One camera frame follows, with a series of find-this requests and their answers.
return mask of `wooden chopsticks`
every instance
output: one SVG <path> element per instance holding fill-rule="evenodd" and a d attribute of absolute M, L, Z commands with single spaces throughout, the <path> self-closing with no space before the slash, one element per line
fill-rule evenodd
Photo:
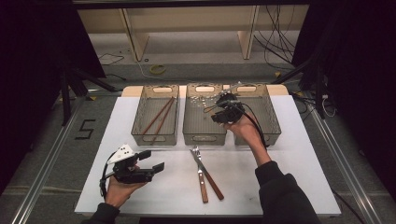
<path fill-rule="evenodd" d="M 168 102 L 166 102 L 166 104 L 163 106 L 163 108 L 161 108 L 160 112 L 158 112 L 158 114 L 154 117 L 154 119 L 151 120 L 151 122 L 149 123 L 148 127 L 146 127 L 146 129 L 141 133 L 141 134 L 146 134 L 146 132 L 150 129 L 150 127 L 152 126 L 152 124 L 155 122 L 155 120 L 157 120 L 157 118 L 161 115 L 161 113 L 166 109 L 166 112 L 163 116 L 163 120 L 161 121 L 160 125 L 157 127 L 157 130 L 155 131 L 155 134 L 158 134 L 160 132 L 161 127 L 163 126 L 163 122 L 165 121 L 166 117 L 168 116 L 169 110 L 172 107 L 172 103 L 174 102 L 175 97 L 171 97 L 169 99 Z"/>

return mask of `hand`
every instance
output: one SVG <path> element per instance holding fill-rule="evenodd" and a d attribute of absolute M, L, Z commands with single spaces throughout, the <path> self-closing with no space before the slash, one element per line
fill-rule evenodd
<path fill-rule="evenodd" d="M 247 113 L 247 115 L 254 119 L 252 114 Z M 265 149 L 265 145 L 262 144 L 259 132 L 248 117 L 243 115 L 242 118 L 235 123 L 224 124 L 224 128 L 226 130 L 230 130 L 238 137 L 242 137 L 247 142 L 253 152 L 258 166 L 261 166 L 271 160 L 267 150 Z"/>
<path fill-rule="evenodd" d="M 247 114 L 254 119 L 254 116 L 251 113 Z M 256 127 L 245 115 L 243 115 L 241 119 L 237 122 L 234 122 L 232 124 L 225 123 L 224 128 L 226 130 L 232 131 L 238 137 L 243 138 L 248 144 L 249 142 L 261 141 L 259 132 L 257 132 Z"/>
<path fill-rule="evenodd" d="M 137 184 L 123 184 L 117 181 L 116 177 L 111 176 L 108 183 L 108 191 L 105 203 L 108 203 L 116 208 L 120 208 L 131 196 L 131 194 L 145 186 L 146 183 Z"/>

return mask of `plastic bin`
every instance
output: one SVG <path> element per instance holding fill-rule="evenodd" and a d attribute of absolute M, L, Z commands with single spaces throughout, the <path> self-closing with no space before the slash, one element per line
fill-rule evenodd
<path fill-rule="evenodd" d="M 177 143 L 178 85 L 144 86 L 131 134 L 138 146 Z"/>
<path fill-rule="evenodd" d="M 187 85 L 183 135 L 186 145 L 223 146 L 227 131 L 213 122 L 204 109 L 215 104 L 213 96 L 223 90 L 221 84 L 190 83 Z"/>

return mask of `white tabletop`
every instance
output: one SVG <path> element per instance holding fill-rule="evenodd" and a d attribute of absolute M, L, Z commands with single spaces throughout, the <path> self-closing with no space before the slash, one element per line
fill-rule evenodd
<path fill-rule="evenodd" d="M 286 174 L 291 173 L 319 216 L 338 216 L 341 211 L 318 163 L 295 103 L 290 96 L 271 96 L 282 134 L 268 148 L 271 158 Z M 203 203 L 197 165 L 190 154 L 191 146 L 183 139 L 185 99 L 180 98 L 177 144 L 174 147 L 139 147 L 131 136 L 138 97 L 120 97 L 113 109 L 76 213 L 89 215 L 104 200 L 99 179 L 110 154 L 123 144 L 138 152 L 152 149 L 150 158 L 139 161 L 141 168 L 165 162 L 162 172 L 152 182 L 138 189 L 120 209 L 123 214 L 139 217 L 246 217 L 261 216 L 259 184 L 254 175 L 256 162 L 248 147 L 233 144 L 228 132 L 221 147 L 200 147 L 202 161 L 224 195 L 220 201 L 206 180 L 209 203 Z"/>

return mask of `wire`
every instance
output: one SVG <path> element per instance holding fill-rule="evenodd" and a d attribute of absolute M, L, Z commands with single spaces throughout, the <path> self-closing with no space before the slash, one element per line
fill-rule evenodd
<path fill-rule="evenodd" d="M 294 98 L 296 101 L 300 101 L 300 102 L 302 102 L 303 103 L 303 105 L 305 106 L 305 109 L 304 109 L 304 111 L 299 111 L 298 113 L 299 114 L 303 114 L 303 113 L 305 113 L 306 111 L 308 111 L 308 106 L 306 105 L 306 103 L 305 103 L 305 101 L 302 101 L 301 99 L 299 99 L 299 98 Z"/>
<path fill-rule="evenodd" d="M 303 118 L 303 122 L 304 122 L 304 120 L 306 120 L 306 118 L 308 118 L 308 116 L 312 113 L 312 111 L 314 111 L 315 110 L 315 108 L 313 108 L 313 109 L 311 109 L 311 111 L 309 111 L 309 113 L 305 116 L 305 118 Z"/>
<path fill-rule="evenodd" d="M 107 196 L 107 190 L 106 190 L 106 180 L 109 178 L 109 176 L 106 176 L 106 170 L 107 170 L 107 162 L 110 160 L 110 158 L 116 154 L 117 151 L 111 153 L 111 155 L 108 157 L 106 163 L 105 163 L 105 168 L 103 169 L 102 172 L 102 178 L 99 180 L 99 188 L 100 188 L 100 193 L 103 196 L 104 199 L 106 199 Z"/>
<path fill-rule="evenodd" d="M 326 113 L 327 116 L 329 116 L 330 118 L 332 118 L 332 117 L 335 116 L 335 112 L 337 111 L 337 109 L 336 109 L 336 108 L 334 109 L 334 111 L 332 112 L 332 115 L 329 114 L 329 112 L 327 112 L 327 109 L 326 109 L 326 107 L 325 107 L 325 105 L 324 105 L 324 102 L 325 102 L 325 101 L 326 101 L 326 99 L 323 99 L 323 101 L 322 101 L 323 111 Z"/>
<path fill-rule="evenodd" d="M 268 40 L 267 38 L 265 38 L 265 36 L 262 34 L 261 31 L 259 31 L 259 34 L 260 34 L 260 36 L 261 36 L 266 42 L 268 42 L 268 44 L 270 44 L 270 45 L 273 46 L 274 48 L 284 50 L 284 49 L 280 48 L 279 46 L 277 46 L 277 45 L 271 43 L 270 40 Z"/>
<path fill-rule="evenodd" d="M 271 51 L 271 53 L 275 54 L 277 57 L 279 57 L 280 59 L 282 59 L 283 61 L 290 63 L 290 61 L 288 59 L 285 59 L 284 57 L 280 56 L 278 53 L 276 53 L 275 51 L 273 51 L 272 49 L 268 48 L 267 46 L 264 46 L 264 44 L 254 35 L 254 38 L 259 41 L 260 45 L 262 45 L 263 48 L 268 49 L 269 51 Z"/>
<path fill-rule="evenodd" d="M 359 214 L 355 211 L 355 209 L 352 208 L 352 206 L 350 206 L 349 203 L 347 203 L 347 201 L 344 200 L 343 197 L 341 197 L 341 195 L 339 195 L 333 188 L 331 188 L 332 193 L 337 196 L 337 198 L 339 198 L 345 205 L 346 207 L 349 208 L 349 210 L 355 215 L 355 217 L 362 223 L 364 224 L 363 219 L 359 216 Z"/>
<path fill-rule="evenodd" d="M 288 32 L 291 22 L 293 21 L 293 17 L 294 17 L 294 9 L 296 8 L 296 5 L 293 5 L 293 11 L 291 12 L 291 18 L 290 18 L 290 22 L 288 24 L 288 29 L 286 29 L 285 34 Z"/>
<path fill-rule="evenodd" d="M 271 22 L 272 22 L 272 24 L 273 24 L 273 27 L 274 27 L 274 30 L 273 31 L 277 31 L 277 33 L 278 33 L 278 35 L 279 35 L 279 41 L 283 41 L 283 40 L 286 40 L 292 47 L 294 47 L 295 48 L 295 46 L 293 45 L 293 44 L 291 44 L 290 43 L 290 41 L 288 40 L 288 38 L 287 37 L 285 37 L 285 35 L 280 31 L 280 27 L 279 27 L 279 14 L 280 14 L 280 5 L 277 5 L 276 6 L 276 12 L 277 12 L 277 15 L 276 15 L 276 22 L 274 22 L 274 18 L 271 16 L 271 12 L 270 12 L 270 10 L 268 9 L 268 6 L 265 6 L 265 8 L 266 8 L 266 10 L 267 10 L 267 12 L 268 12 L 268 15 L 269 15 L 269 17 L 270 17 L 270 19 L 271 19 Z"/>
<path fill-rule="evenodd" d="M 106 76 L 107 76 L 107 77 L 119 77 L 120 79 L 122 79 L 122 80 L 126 81 L 126 78 L 125 78 L 125 77 L 120 77 L 120 76 L 117 76 L 117 75 L 115 75 L 115 74 L 112 74 L 112 73 L 110 73 L 110 74 L 106 74 Z"/>
<path fill-rule="evenodd" d="M 110 56 L 113 56 L 113 57 L 116 57 L 116 58 L 119 58 L 119 59 L 116 60 L 116 61 L 113 61 L 112 63 L 102 63 L 102 65 L 111 65 L 111 64 L 113 64 L 113 63 L 117 63 L 117 62 L 119 62 L 119 61 L 121 61 L 121 60 L 124 59 L 124 56 L 115 55 L 115 54 L 110 54 L 110 53 L 105 53 L 105 54 L 103 54 L 102 56 L 100 56 L 98 59 L 100 60 L 100 59 L 102 59 L 102 58 L 103 58 L 104 56 L 106 56 L 106 55 L 110 55 Z"/>
<path fill-rule="evenodd" d="M 248 106 L 247 104 L 242 104 L 242 105 L 245 105 L 249 110 L 250 110 L 250 112 L 253 114 L 253 116 L 254 116 L 254 119 L 255 120 L 257 120 L 256 122 L 257 122 L 257 126 L 259 127 L 259 132 L 262 134 L 262 135 L 264 135 L 264 133 L 263 133 L 263 131 L 262 131 L 262 126 L 260 125 L 260 123 L 259 123 L 259 120 L 257 119 L 257 117 L 256 117 L 256 115 L 254 114 L 254 112 L 253 112 L 253 110 L 250 108 L 250 106 Z"/>

